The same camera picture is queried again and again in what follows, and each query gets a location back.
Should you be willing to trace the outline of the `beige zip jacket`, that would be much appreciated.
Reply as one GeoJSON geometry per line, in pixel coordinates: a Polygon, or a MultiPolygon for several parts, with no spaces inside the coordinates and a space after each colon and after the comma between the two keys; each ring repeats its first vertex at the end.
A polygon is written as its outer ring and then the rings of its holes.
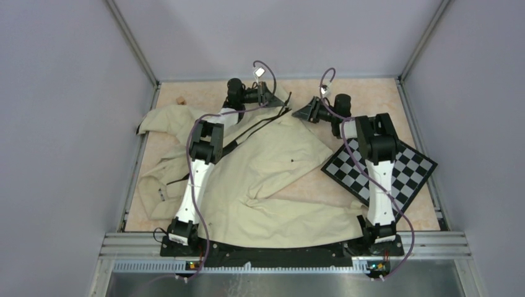
{"type": "MultiPolygon", "coordinates": [[[[179,144],[137,184],[150,220],[170,220],[181,206],[188,165],[185,144],[202,111],[169,105],[149,112],[140,133],[164,132],[179,144]]],[[[242,140],[212,170],[199,203],[200,238],[246,248],[303,248],[360,238],[360,207],[335,207],[274,194],[317,169],[332,155],[304,124],[278,116],[242,140]]]]}

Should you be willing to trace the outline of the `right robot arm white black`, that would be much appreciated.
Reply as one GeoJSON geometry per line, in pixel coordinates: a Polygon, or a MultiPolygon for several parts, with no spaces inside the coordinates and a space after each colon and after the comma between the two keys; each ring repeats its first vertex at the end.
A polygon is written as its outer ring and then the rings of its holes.
{"type": "Polygon", "coordinates": [[[399,138],[389,114],[353,118],[350,109],[351,96],[340,93],[332,106],[324,98],[313,97],[292,116],[310,123],[329,122],[334,136],[344,141],[357,139],[357,150],[368,171],[357,169],[369,180],[370,193],[367,218],[362,226],[363,247],[367,253],[379,255],[388,247],[388,242],[396,239],[391,191],[399,138]]]}

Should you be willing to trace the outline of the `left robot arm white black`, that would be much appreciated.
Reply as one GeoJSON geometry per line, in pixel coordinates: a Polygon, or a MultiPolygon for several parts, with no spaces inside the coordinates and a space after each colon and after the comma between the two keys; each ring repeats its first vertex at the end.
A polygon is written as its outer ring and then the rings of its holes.
{"type": "Polygon", "coordinates": [[[222,158],[225,130],[238,124],[247,112],[285,106],[286,102],[279,99],[276,92],[276,81],[273,81],[272,88],[261,80],[247,88],[240,79],[230,79],[219,113],[201,116],[191,128],[186,143],[188,183],[167,231],[167,239],[175,243],[182,255],[190,256],[198,249],[198,227],[203,219],[199,211],[200,200],[214,166],[222,158]]]}

